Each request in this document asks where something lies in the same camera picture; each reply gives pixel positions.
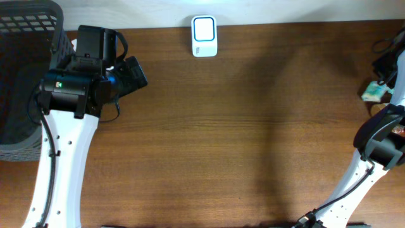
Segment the green tissue pack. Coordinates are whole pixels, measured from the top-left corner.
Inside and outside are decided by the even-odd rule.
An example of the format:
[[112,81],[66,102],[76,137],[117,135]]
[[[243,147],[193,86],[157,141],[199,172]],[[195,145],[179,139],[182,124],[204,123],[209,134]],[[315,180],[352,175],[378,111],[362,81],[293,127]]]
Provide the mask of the green tissue pack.
[[380,85],[377,81],[372,81],[361,95],[364,102],[381,102],[384,94],[389,91],[386,85]]

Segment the white Pantene tube gold cap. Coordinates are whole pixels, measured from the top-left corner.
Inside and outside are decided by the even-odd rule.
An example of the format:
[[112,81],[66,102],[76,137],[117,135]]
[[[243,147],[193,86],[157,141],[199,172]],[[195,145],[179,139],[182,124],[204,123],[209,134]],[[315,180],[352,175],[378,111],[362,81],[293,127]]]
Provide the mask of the white Pantene tube gold cap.
[[370,116],[375,116],[378,112],[383,110],[388,103],[373,104],[370,108]]

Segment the orange chocolate bar wrapper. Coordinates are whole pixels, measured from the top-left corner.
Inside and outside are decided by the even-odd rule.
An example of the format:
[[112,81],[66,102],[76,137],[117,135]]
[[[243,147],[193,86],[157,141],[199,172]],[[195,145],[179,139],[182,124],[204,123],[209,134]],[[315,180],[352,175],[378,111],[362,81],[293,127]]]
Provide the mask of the orange chocolate bar wrapper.
[[397,134],[401,137],[405,137],[405,126],[403,125],[396,125],[393,129],[392,129],[392,133]]

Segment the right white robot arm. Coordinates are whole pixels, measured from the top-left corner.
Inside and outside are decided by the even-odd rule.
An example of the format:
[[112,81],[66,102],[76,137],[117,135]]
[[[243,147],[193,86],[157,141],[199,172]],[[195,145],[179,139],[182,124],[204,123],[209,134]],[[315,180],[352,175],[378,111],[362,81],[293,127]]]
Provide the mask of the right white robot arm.
[[404,30],[379,51],[373,71],[377,84],[392,89],[390,102],[358,130],[349,168],[326,202],[303,215],[295,227],[348,227],[367,192],[394,167],[404,164]]

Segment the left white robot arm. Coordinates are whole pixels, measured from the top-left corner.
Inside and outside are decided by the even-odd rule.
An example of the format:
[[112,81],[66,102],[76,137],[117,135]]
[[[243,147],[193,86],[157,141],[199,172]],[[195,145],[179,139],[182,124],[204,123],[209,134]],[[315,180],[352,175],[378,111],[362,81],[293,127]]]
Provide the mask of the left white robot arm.
[[137,58],[119,31],[82,25],[75,50],[53,53],[34,96],[42,144],[25,227],[80,227],[85,165],[103,106],[145,87]]

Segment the white barcode scanner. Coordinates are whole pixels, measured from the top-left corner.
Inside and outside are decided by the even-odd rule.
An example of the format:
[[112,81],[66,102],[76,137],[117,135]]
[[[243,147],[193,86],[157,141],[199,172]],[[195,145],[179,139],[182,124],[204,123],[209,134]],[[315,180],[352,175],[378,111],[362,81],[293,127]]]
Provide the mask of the white barcode scanner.
[[218,53],[216,18],[198,15],[191,20],[192,54],[196,58],[214,57]]

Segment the grey plastic mesh basket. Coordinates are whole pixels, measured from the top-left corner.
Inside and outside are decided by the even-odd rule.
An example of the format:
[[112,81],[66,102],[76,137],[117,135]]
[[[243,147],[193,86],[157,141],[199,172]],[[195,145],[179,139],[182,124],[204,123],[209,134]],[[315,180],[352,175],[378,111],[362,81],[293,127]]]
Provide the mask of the grey plastic mesh basket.
[[73,52],[54,1],[1,1],[1,160],[37,161],[39,81]]

